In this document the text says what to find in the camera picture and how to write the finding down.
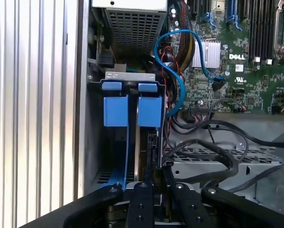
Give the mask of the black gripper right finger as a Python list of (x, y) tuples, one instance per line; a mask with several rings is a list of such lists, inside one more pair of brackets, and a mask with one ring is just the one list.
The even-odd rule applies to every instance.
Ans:
[(165, 181), (187, 228), (284, 228), (284, 215), (220, 188), (201, 193), (177, 182), (170, 167)]

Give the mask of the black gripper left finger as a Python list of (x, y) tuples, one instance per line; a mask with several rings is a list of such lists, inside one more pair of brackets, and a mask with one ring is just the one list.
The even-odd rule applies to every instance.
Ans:
[(107, 185), (56, 209), (25, 225), (23, 228), (105, 228), (108, 208), (129, 202), (125, 218), (127, 228), (154, 227), (153, 186), (138, 182), (133, 189), (122, 190)]

